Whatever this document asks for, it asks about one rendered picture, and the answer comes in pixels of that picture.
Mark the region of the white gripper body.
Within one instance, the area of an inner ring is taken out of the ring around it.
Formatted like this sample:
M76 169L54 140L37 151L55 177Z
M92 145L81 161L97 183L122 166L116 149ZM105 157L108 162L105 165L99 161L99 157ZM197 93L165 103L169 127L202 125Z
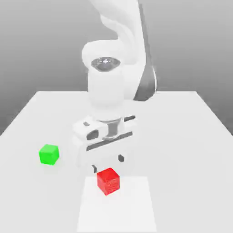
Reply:
M94 165L101 160L130 154L135 143L135 132L129 130L113 140L84 141L80 146L80 166Z

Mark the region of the small red cube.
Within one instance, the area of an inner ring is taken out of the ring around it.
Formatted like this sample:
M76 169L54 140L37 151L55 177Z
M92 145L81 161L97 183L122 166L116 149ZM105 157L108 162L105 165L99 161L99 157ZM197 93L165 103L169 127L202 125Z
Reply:
M120 189L120 176L112 168L105 169L97 173L97 185L107 196Z

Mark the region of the small green cube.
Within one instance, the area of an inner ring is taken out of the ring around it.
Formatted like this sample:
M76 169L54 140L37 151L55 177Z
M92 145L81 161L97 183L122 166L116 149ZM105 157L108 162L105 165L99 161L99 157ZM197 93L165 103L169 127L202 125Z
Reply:
M40 162L54 165L59 158L59 147L57 145L45 144L39 151Z

